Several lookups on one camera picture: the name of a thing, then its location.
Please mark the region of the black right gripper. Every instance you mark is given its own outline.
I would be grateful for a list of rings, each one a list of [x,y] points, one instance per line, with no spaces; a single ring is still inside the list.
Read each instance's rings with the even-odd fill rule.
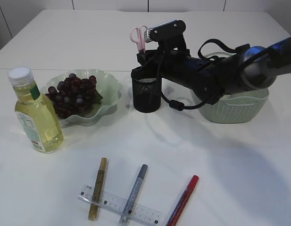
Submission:
[[[145,53],[137,54],[137,61],[140,63],[140,71],[146,71],[156,76],[158,65],[161,63],[159,75],[170,81],[187,81],[185,75],[185,63],[191,57],[190,50],[171,50],[165,52],[161,48],[147,50]]]

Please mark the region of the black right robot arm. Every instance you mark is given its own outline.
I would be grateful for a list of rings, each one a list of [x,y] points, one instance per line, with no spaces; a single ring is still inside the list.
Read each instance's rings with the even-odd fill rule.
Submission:
[[[187,50],[166,52],[158,47],[138,54],[137,61],[154,76],[192,90],[200,100],[196,108],[213,105],[224,95],[266,89],[277,76],[291,73],[291,37],[268,48],[245,44],[231,49],[217,39],[206,43],[218,45],[231,56],[198,54],[193,58]]]

